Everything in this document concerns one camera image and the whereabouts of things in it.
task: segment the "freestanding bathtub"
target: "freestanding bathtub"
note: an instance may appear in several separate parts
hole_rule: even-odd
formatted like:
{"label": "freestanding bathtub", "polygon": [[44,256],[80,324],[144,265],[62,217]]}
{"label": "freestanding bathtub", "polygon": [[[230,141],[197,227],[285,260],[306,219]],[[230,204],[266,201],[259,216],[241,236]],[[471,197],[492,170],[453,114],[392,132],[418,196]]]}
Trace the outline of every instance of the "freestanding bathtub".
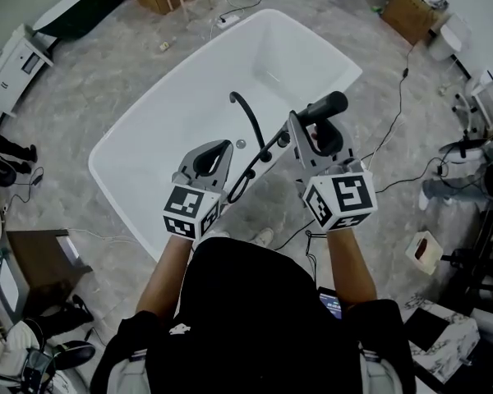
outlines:
{"label": "freestanding bathtub", "polygon": [[36,21],[33,30],[61,39],[79,39],[121,2],[122,0],[61,0]]}
{"label": "freestanding bathtub", "polygon": [[[346,90],[361,73],[305,26],[279,11],[259,11],[193,53],[135,102],[92,150],[91,174],[136,239],[159,259],[168,240],[162,211],[184,155],[212,140],[245,140],[243,150],[234,147],[225,186],[230,190],[259,151],[247,115],[229,101],[231,91],[251,105],[268,141],[291,110]],[[256,177],[282,153],[276,149]]]}

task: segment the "black boot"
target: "black boot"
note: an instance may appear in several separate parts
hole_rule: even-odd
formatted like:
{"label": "black boot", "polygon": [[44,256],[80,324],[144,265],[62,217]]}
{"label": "black boot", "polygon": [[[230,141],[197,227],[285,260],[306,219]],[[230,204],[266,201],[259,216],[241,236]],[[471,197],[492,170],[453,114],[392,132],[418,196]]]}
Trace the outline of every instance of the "black boot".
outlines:
{"label": "black boot", "polygon": [[30,155],[31,155],[31,159],[30,159],[31,162],[37,163],[39,161],[39,155],[36,153],[36,147],[34,144],[30,146]]}
{"label": "black boot", "polygon": [[16,171],[20,174],[31,174],[31,167],[28,162],[22,162]]}

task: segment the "white cabinet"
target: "white cabinet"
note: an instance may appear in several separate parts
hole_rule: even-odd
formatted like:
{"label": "white cabinet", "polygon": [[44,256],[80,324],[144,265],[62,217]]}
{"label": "white cabinet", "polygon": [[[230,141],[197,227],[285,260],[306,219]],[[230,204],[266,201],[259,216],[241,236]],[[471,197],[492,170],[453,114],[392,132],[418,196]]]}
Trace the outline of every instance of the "white cabinet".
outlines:
{"label": "white cabinet", "polygon": [[16,101],[44,63],[53,65],[25,34],[15,31],[0,56],[0,116],[15,116]]}

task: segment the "concrete floor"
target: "concrete floor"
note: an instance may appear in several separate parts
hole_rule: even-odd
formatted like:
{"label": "concrete floor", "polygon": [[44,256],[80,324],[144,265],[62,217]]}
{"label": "concrete floor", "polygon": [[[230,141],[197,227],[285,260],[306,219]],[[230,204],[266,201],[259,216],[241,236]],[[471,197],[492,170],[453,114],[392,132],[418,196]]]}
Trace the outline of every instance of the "concrete floor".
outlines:
{"label": "concrete floor", "polygon": [[[248,5],[256,0],[230,1]],[[380,143],[398,113],[399,81],[410,49],[371,10],[376,4],[384,5],[385,0],[264,0],[242,15],[244,18],[267,7],[283,11],[363,69],[347,92],[349,109],[343,115],[360,157]],[[7,120],[1,130],[20,144],[36,144],[39,165],[44,167],[44,180],[34,189],[31,201],[22,204],[16,199],[12,205],[8,230],[67,227],[103,236],[131,236],[90,175],[88,156],[102,135],[147,89],[209,41],[214,19],[231,8],[225,0],[214,0],[214,5],[209,11],[206,0],[191,3],[191,22],[187,25],[181,11],[160,16],[135,0],[126,0],[84,38],[57,45],[55,67],[39,75],[17,108],[18,118]],[[219,33],[213,29],[214,36]],[[159,49],[163,41],[171,44],[165,53]],[[425,44],[412,51],[398,122],[403,124],[372,163],[377,190],[392,181],[420,175],[440,146],[461,137],[461,127],[450,110],[453,92],[443,98],[436,93],[441,83],[460,81],[459,69],[449,67],[450,62],[433,62]],[[219,227],[232,237],[249,240],[269,226],[276,233],[271,247],[283,244],[311,220],[292,183],[296,167],[290,156],[283,159],[234,206]],[[450,175],[464,171],[452,168]],[[450,254],[461,246],[477,215],[472,204],[444,207],[433,203],[426,212],[419,211],[419,185],[401,184],[378,195],[379,211],[355,231],[380,296],[399,302],[417,291],[437,296],[449,272],[444,264],[431,277],[414,268],[404,255],[414,233],[430,230]],[[25,187],[0,189],[0,206],[16,190],[24,194]],[[315,224],[310,229],[319,231]],[[107,341],[121,319],[132,316],[154,260],[135,243],[110,243],[78,231],[72,232],[72,239],[94,269],[76,292],[91,308],[94,325]],[[301,232],[282,252],[310,271],[305,245]],[[311,252],[318,260],[318,284],[332,287],[325,240],[314,240]],[[98,343],[94,336],[91,340]],[[81,368],[86,380],[95,363]]]}

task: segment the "phone screen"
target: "phone screen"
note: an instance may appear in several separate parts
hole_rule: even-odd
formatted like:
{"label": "phone screen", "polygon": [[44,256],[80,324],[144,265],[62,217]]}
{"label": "phone screen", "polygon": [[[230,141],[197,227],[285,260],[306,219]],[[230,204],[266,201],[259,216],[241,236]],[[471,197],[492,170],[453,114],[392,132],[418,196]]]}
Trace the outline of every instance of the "phone screen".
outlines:
{"label": "phone screen", "polygon": [[337,319],[342,318],[342,307],[339,304],[339,300],[337,296],[329,295],[326,293],[320,293],[320,300],[323,302],[323,305],[327,307],[330,313],[335,316]]}

